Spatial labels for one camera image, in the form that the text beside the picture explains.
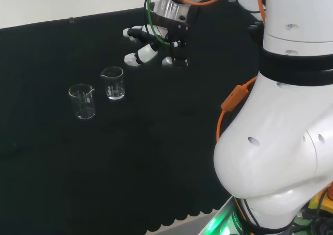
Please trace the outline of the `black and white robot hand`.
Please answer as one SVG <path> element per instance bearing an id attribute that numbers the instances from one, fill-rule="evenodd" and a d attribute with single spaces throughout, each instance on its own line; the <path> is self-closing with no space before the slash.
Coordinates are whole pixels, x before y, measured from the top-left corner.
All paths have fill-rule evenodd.
<path id="1" fill-rule="evenodd" d="M 152 61 L 162 48 L 169 54 L 162 60 L 164 67 L 188 67 L 187 39 L 191 26 L 153 14 L 151 22 L 132 26 L 123 30 L 123 36 L 132 42 L 141 42 L 143 47 L 134 53 L 125 55 L 128 66 L 139 67 Z"/>

